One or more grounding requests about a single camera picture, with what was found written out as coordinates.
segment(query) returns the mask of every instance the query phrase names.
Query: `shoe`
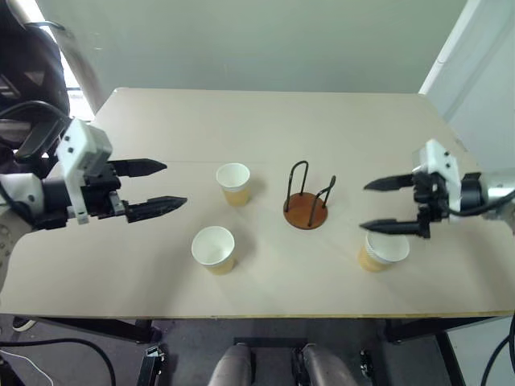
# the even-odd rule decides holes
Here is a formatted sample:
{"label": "shoe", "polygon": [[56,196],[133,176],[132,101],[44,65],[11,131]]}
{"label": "shoe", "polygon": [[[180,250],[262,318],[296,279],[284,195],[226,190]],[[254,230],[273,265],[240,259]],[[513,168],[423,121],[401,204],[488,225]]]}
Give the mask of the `shoe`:
{"label": "shoe", "polygon": [[31,329],[35,325],[35,320],[30,320],[26,318],[20,318],[15,316],[13,318],[13,330],[16,332],[24,332]]}

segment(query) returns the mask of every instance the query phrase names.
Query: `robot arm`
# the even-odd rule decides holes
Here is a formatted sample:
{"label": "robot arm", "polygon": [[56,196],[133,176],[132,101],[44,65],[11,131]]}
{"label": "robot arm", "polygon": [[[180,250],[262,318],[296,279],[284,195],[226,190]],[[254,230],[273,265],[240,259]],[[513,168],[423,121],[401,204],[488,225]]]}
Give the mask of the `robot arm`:
{"label": "robot arm", "polygon": [[87,224],[89,216],[125,216],[131,223],[165,215],[186,203],[185,198],[170,196],[132,205],[121,200],[119,177],[151,175],[167,166],[150,159],[110,161],[111,152],[103,131],[75,119],[57,147],[59,177],[0,175],[0,290],[12,250],[29,232],[63,228],[73,217],[79,224]]}
{"label": "robot arm", "polygon": [[361,224],[362,228],[428,239],[431,222],[482,215],[487,220],[503,220],[515,232],[515,170],[469,173],[460,180],[456,158],[434,139],[415,153],[414,163],[412,173],[377,179],[367,184],[365,190],[414,187],[417,219],[373,220]]}

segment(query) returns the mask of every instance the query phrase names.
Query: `gray floor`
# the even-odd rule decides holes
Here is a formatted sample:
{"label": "gray floor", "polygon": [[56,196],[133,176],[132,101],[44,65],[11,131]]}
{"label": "gray floor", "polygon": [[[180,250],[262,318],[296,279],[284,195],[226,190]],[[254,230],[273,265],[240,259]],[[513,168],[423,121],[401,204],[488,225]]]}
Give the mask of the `gray floor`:
{"label": "gray floor", "polygon": [[[31,341],[76,337],[91,340],[106,351],[118,385],[136,385],[143,352],[148,345],[85,334],[37,323],[18,334],[10,328],[12,317],[0,315],[1,340]],[[168,357],[160,386],[205,386],[218,359],[234,337],[306,338],[322,344],[350,367],[359,385],[370,385],[361,375],[359,351],[375,347],[385,358],[389,384],[393,386],[450,386],[438,346],[433,339],[418,339],[396,346],[380,343],[376,321],[369,319],[239,319],[162,320],[154,324],[163,331]],[[58,385],[108,385],[100,357],[87,347],[59,344],[47,347],[9,348],[5,351],[29,356]],[[293,385],[290,351],[277,348],[255,350],[257,386]],[[24,360],[6,356],[27,386],[49,385]]]}

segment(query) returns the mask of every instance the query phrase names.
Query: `white wall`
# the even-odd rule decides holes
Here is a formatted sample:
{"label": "white wall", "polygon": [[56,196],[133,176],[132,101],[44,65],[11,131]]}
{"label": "white wall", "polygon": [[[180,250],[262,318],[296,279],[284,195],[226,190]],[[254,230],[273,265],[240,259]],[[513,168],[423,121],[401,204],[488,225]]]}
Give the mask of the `white wall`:
{"label": "white wall", "polygon": [[422,92],[484,170],[515,167],[513,0],[469,0]]}
{"label": "white wall", "polygon": [[38,0],[103,97],[119,86],[417,92],[464,3]]}

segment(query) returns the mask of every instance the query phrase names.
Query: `white cable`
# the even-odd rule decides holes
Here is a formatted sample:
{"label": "white cable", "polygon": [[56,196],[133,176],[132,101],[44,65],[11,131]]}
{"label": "white cable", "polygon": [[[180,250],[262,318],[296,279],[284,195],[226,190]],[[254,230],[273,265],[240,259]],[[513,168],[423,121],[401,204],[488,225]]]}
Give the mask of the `white cable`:
{"label": "white cable", "polygon": [[48,374],[46,372],[44,372],[43,370],[41,370],[40,368],[38,368],[38,366],[32,362],[30,359],[28,359],[26,356],[23,356],[23,355],[18,355],[18,354],[13,354],[12,352],[7,352],[7,351],[4,351],[4,350],[0,350],[0,352],[2,354],[5,354],[5,355],[12,355],[12,356],[15,356],[16,358],[22,358],[22,359],[25,359],[28,363],[30,363],[32,366],[34,366],[34,368],[40,372],[41,374],[43,374],[49,381],[50,381],[50,385],[51,386],[54,386],[54,381],[52,380],[52,378],[50,378],[50,376],[48,376]]}

